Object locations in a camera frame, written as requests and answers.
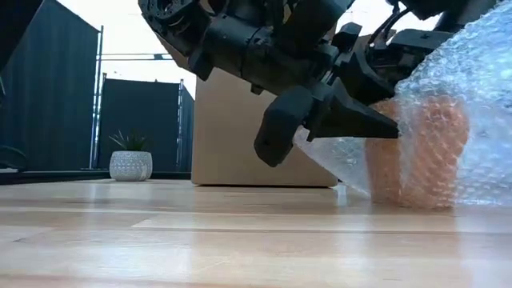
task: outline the wooden floor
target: wooden floor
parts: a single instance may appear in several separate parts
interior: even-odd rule
[[[0,287],[512,287],[512,211],[342,188],[0,186]]]

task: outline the black partition wall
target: black partition wall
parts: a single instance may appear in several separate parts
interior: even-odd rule
[[[29,170],[89,166],[97,48],[95,28],[45,0],[2,71],[0,145],[25,153]]]
[[[107,79],[103,86],[98,167],[107,169],[118,150],[109,136],[132,130],[148,137],[154,171],[187,172],[180,165],[178,116],[180,84]]]
[[[178,167],[181,172],[192,171],[192,148],[194,144],[194,99],[182,86],[178,108]]]

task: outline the wrapped object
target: wrapped object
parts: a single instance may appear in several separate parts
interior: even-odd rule
[[[295,143],[348,186],[400,206],[512,206],[512,0],[445,42],[374,106],[398,140]]]

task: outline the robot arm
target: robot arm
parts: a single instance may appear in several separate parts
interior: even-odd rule
[[[355,0],[139,0],[144,19],[178,64],[206,81],[213,68],[277,95],[267,108],[254,148],[279,165],[300,126],[309,141],[325,137],[397,138],[395,121],[369,108],[394,96],[425,56],[496,0],[388,0],[393,15],[370,37],[348,23],[326,34]],[[285,6],[291,14],[285,17]],[[388,44],[406,13],[427,19],[444,12],[434,31],[404,30]]]

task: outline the textured white pot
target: textured white pot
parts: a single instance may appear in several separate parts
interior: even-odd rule
[[[151,153],[116,151],[110,157],[110,176],[116,181],[145,181],[153,173]]]

